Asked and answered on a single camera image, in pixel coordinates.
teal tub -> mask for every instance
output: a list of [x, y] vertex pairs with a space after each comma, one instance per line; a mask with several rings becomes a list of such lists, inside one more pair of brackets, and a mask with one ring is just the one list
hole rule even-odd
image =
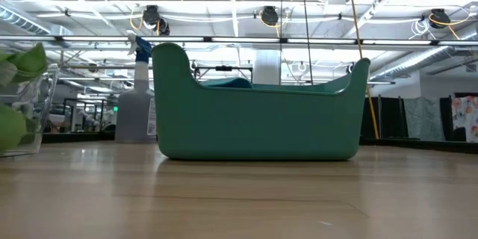
[[206, 87], [184, 50], [152, 50], [159, 149], [169, 158], [342, 161], [359, 148], [370, 61], [314, 86]]

yellow cable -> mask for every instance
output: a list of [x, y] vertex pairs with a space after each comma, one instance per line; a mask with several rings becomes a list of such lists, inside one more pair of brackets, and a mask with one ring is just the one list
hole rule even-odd
[[[361, 51], [361, 41], [360, 41], [360, 34], [359, 34], [359, 25], [357, 23], [357, 12], [356, 12], [356, 4], [353, 0], [352, 1], [352, 10], [353, 10], [353, 21], [356, 26], [356, 35], [357, 35], [357, 43], [358, 43], [358, 51], [360, 52], [360, 58], [362, 59], [363, 53]], [[375, 118], [375, 110], [373, 109], [373, 102], [372, 102], [372, 96], [370, 94], [370, 89], [368, 87], [368, 84], [366, 86], [367, 90], [367, 96], [368, 96], [368, 104], [370, 105], [370, 112], [372, 113], [372, 120], [373, 120], [373, 130], [375, 131], [375, 139], [379, 139], [379, 131], [376, 127], [376, 118]]]
[[467, 17], [466, 19], [463, 19], [463, 20], [459, 21], [459, 22], [452, 22], [452, 23], [437, 22], [437, 21], [435, 21], [434, 19], [432, 19], [433, 13], [428, 16], [428, 19], [429, 19], [431, 22], [434, 22], [435, 24], [438, 24], [438, 25], [446, 25], [446, 26], [458, 25], [458, 24], [463, 23], [463, 22], [466, 22], [466, 21], [468, 21], [468, 19], [470, 19], [470, 17], [471, 17], [471, 11], [472, 11], [472, 10], [473, 10], [473, 8], [470, 8], [470, 13], [468, 14], [468, 17]]
[[143, 13], [141, 13], [141, 21], [140, 21], [140, 27], [134, 26], [133, 23], [133, 13], [134, 13], [134, 7], [131, 9], [131, 17], [129, 18], [129, 24], [132, 26], [134, 30], [140, 30], [141, 26], [143, 26]]
[[451, 28], [450, 25], [448, 25], [448, 28], [450, 29], [450, 31], [453, 33], [453, 35], [456, 37], [457, 40], [461, 40], [458, 34], [455, 33], [455, 31], [453, 30], [453, 28]]

exposed ceiling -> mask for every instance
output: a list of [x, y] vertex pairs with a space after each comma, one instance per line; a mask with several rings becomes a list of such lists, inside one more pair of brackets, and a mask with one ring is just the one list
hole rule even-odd
[[[353, 21], [350, 19], [353, 17], [350, 0], [306, 0], [306, 6], [304, 0], [1, 0], [0, 4], [12, 7], [25, 16], [35, 19], [39, 25], [46, 25], [47, 28], [51, 25], [61, 25], [74, 35], [98, 36], [125, 36], [130, 31], [141, 36], [155, 35], [144, 27], [140, 30], [133, 29], [129, 16], [133, 14], [138, 17], [147, 4], [156, 4], [159, 6], [160, 14], [169, 17], [167, 21], [170, 25], [171, 36], [186, 37], [277, 37], [275, 28], [264, 26], [260, 19], [254, 16], [258, 15], [264, 6], [275, 6], [278, 13], [282, 11], [283, 18], [288, 19], [279, 32], [281, 37], [306, 38], [308, 33], [310, 38], [355, 38], [355, 34], [344, 36], [353, 29]], [[430, 28], [429, 31], [416, 35], [413, 33], [416, 22], [410, 22], [410, 19], [420, 19], [422, 14], [428, 16], [433, 8], [444, 8], [452, 22], [467, 19], [466, 22], [454, 26], [458, 31], [478, 20], [476, 14], [469, 15], [473, 13], [473, 6], [477, 4], [478, 0], [387, 0], [386, 2], [356, 0], [358, 17], [373, 11], [368, 23], [360, 27], [359, 33], [366, 39], [407, 40], [412, 37], [416, 40], [442, 39], [450, 36], [450, 29]], [[0, 34], [31, 34], [8, 22], [0, 21], [0, 23]], [[140, 20], [135, 18], [132, 23], [139, 25]], [[28, 45], [28, 43], [3, 44], [17, 48], [22, 44]], [[256, 48], [250, 46], [222, 47], [209, 52], [206, 48], [211, 44], [185, 45], [190, 59], [204, 66], [220, 64], [248, 66], [255, 60]], [[412, 51], [413, 48], [410, 48], [408, 52], [393, 49], [365, 50], [364, 56], [372, 59], [372, 69], [378, 69]], [[134, 62], [134, 56], [128, 56], [125, 49], [103, 52], [83, 51], [75, 55], [77, 52], [78, 50], [65, 52], [66, 58], [75, 56], [69, 64], [95, 62], [100, 65], [130, 65]], [[431, 72], [450, 65], [454, 61], [463, 61], [465, 56], [467, 56], [466, 53], [462, 53], [452, 59], [428, 66], [425, 71]], [[50, 51], [49, 57], [59, 60], [60, 53]], [[312, 49], [311, 51], [311, 62], [317, 69], [314, 72], [316, 78], [343, 75], [345, 69], [341, 68], [341, 65], [358, 59], [356, 49]], [[305, 48], [284, 48], [284, 60], [290, 64], [294, 74], [300, 75], [302, 72], [299, 71], [299, 66], [308, 63], [308, 52]], [[78, 70], [77, 73], [92, 76], [87, 70]], [[463, 68], [451, 69], [437, 75], [447, 77], [463, 74], [476, 75], [476, 73], [466, 72]], [[217, 78], [224, 75], [239, 75], [239, 73], [210, 72], [205, 78]], [[290, 72], [283, 68], [283, 79], [289, 76]]]

black pole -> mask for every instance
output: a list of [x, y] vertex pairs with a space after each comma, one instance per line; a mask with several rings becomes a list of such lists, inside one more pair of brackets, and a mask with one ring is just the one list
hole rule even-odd
[[105, 100], [102, 100], [102, 112], [99, 114], [99, 130], [102, 130], [102, 123], [103, 123], [103, 110], [105, 108]]
[[451, 139], [452, 141], [456, 141], [455, 138], [453, 137], [453, 99], [451, 96], [448, 96], [448, 111], [449, 111], [449, 117], [450, 117], [450, 133], [451, 133]]
[[[86, 113], [87, 112], [87, 103], [84, 103], [83, 110]], [[83, 122], [81, 123], [81, 128], [83, 129], [84, 132], [84, 124], [86, 123], [87, 117], [83, 115]]]
[[98, 105], [95, 105], [95, 113], [93, 115], [94, 120], [96, 120], [96, 113], [98, 112]]
[[72, 113], [69, 115], [69, 124], [71, 125], [70, 126], [70, 131], [74, 131], [75, 130], [75, 126], [73, 125], [73, 114], [75, 113], [75, 106], [74, 105], [72, 105], [71, 111], [72, 111]]
[[408, 137], [409, 134], [405, 133], [406, 116], [403, 113], [403, 100], [401, 96], [398, 96], [398, 105], [400, 107], [400, 127], [402, 130], [402, 137]]
[[66, 113], [66, 99], [63, 99], [63, 115]]
[[383, 138], [383, 129], [382, 129], [382, 96], [379, 95], [379, 137]]

ceiling light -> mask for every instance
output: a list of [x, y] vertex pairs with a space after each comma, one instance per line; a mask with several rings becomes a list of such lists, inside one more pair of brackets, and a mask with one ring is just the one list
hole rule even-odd
[[108, 88], [105, 88], [105, 87], [94, 87], [94, 86], [91, 86], [89, 87], [91, 90], [95, 90], [95, 91], [99, 91], [99, 92], [102, 92], [102, 93], [109, 93], [111, 92], [112, 90], [108, 89]]
[[279, 38], [213, 37], [212, 42], [278, 43]]
[[142, 37], [148, 42], [202, 42], [202, 37]]
[[95, 78], [58, 78], [60, 80], [68, 80], [68, 81], [93, 81]]
[[55, 41], [51, 36], [0, 36], [0, 40], [3, 41]]
[[346, 39], [306, 39], [306, 38], [289, 38], [288, 43], [313, 43], [313, 44], [355, 44], [356, 40]]
[[77, 87], [83, 87], [83, 85], [76, 83], [74, 81], [67, 81], [70, 85], [77, 86]]
[[429, 45], [430, 40], [364, 40], [364, 45]]
[[369, 81], [370, 85], [392, 85], [395, 84], [395, 81]]
[[438, 44], [442, 46], [478, 46], [478, 41], [440, 41]]
[[64, 41], [127, 42], [128, 37], [63, 37]]
[[134, 78], [99, 78], [100, 81], [134, 81]]

